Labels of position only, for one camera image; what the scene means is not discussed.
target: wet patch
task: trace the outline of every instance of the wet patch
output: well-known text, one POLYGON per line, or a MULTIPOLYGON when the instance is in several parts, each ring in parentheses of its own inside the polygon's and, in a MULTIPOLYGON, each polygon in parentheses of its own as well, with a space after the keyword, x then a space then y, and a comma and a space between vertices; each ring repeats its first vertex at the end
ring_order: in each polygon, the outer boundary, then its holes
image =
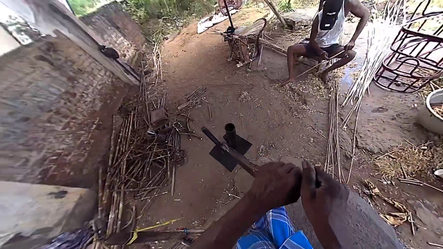
POLYGON ((61 190, 59 192, 51 192, 48 195, 52 196, 55 199, 62 199, 65 198, 65 196, 68 194, 68 191, 66 190, 61 190))
POLYGON ((373 113, 385 113, 387 111, 388 111, 388 109, 384 108, 384 107, 377 107, 374 110, 372 110, 373 113))

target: dirt ground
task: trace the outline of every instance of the dirt ground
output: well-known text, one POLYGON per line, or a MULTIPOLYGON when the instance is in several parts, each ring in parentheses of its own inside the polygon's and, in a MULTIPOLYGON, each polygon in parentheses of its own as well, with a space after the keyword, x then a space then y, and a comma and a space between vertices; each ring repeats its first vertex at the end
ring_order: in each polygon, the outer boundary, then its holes
MULTIPOLYGON (((233 16, 233 20, 237 26, 252 23, 265 14, 254 8, 242 9, 233 16)), ((227 26, 228 21, 225 21, 215 28, 225 30, 227 26)), ((351 72, 358 69, 364 60, 365 39, 360 38, 356 48, 358 52, 363 52, 344 70, 345 76, 341 83, 343 93, 350 86, 351 72)), ((204 96, 210 103, 213 119, 209 118, 208 105, 205 102, 191 111, 191 129, 202 139, 192 137, 192 140, 188 140, 182 137, 182 148, 187 152, 187 161, 177 169, 174 195, 157 197, 148 212, 139 219, 138 226, 146 227, 156 222, 182 218, 174 222, 170 229, 206 228, 250 188, 253 179, 243 169, 237 166, 233 172, 229 172, 209 155, 214 144, 200 131, 202 126, 208 127, 221 139, 224 125, 234 123, 237 134, 252 143, 246 156, 257 164, 279 160, 281 156, 324 163, 327 139, 311 127, 327 136, 328 96, 318 97, 309 91, 300 92, 300 102, 291 105, 285 94, 276 87, 288 76, 284 55, 264 48, 260 66, 254 61, 251 72, 248 72, 247 66, 237 68, 234 61, 227 61, 229 52, 229 46, 223 43, 221 36, 210 34, 210 30, 196 34, 196 23, 164 43, 162 60, 166 73, 161 86, 167 91, 169 107, 176 108, 177 104, 183 103, 186 93, 205 86, 208 90, 204 96), (252 97, 250 101, 238 100, 244 91, 252 97), (298 117, 293 115, 294 110, 298 110, 298 117)), ((296 70, 301 73, 307 68, 300 64, 296 70)), ((306 78, 300 77, 299 80, 302 82, 306 78)), ((431 248, 427 241, 443 244, 442 193, 431 188, 406 186, 398 182, 395 186, 384 185, 371 174, 368 163, 370 154, 387 152, 405 138, 415 144, 438 141, 436 135, 425 131, 415 122, 422 101, 416 95, 392 93, 376 86, 371 86, 370 89, 371 94, 365 97, 360 113, 357 132, 358 161, 354 165, 349 186, 352 189, 351 185, 361 185, 363 179, 371 179, 384 195, 405 204, 412 212, 418 230, 413 236, 408 222, 396 230, 401 240, 411 248, 431 248)), ((341 118, 344 118, 348 109, 349 107, 345 107, 340 110, 341 118)), ((349 155, 352 152, 352 135, 352 129, 340 134, 345 175, 348 174, 349 155)), ((432 184, 442 186, 439 180, 432 184)), ((301 210, 300 201, 287 208, 296 229, 302 229, 307 234, 314 248, 321 248, 301 210)), ((378 200, 374 208, 379 212, 393 211, 382 200, 378 200)), ((164 248, 166 245, 151 246, 164 248)))

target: blue plaid cloth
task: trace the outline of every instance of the blue plaid cloth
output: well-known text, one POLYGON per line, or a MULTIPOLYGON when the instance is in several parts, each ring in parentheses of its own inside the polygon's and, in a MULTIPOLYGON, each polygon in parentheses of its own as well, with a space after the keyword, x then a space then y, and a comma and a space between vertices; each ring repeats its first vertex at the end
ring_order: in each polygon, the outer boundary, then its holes
POLYGON ((295 232, 283 207, 271 209, 237 241, 237 249, 313 249, 302 231, 295 232))

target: metal bowl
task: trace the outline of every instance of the metal bowl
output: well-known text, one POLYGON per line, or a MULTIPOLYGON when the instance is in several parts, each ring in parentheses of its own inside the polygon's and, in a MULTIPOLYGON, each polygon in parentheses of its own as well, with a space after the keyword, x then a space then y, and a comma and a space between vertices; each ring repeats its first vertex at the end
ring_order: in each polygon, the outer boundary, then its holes
POLYGON ((418 114, 419 123, 426 129, 443 134, 443 117, 438 115, 431 107, 443 103, 443 89, 430 93, 426 98, 426 105, 418 114))

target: brick wall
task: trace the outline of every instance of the brick wall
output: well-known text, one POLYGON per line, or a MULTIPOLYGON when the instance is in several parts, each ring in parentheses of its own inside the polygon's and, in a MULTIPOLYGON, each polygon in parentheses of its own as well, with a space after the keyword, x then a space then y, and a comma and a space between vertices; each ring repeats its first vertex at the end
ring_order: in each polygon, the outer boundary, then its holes
POLYGON ((0 180, 91 187, 127 84, 71 40, 0 57, 0 180))
POLYGON ((138 23, 122 9, 119 3, 104 5, 97 11, 81 17, 80 20, 103 39, 104 45, 117 50, 125 62, 130 65, 140 63, 137 61, 140 55, 137 51, 143 50, 145 37, 138 23))

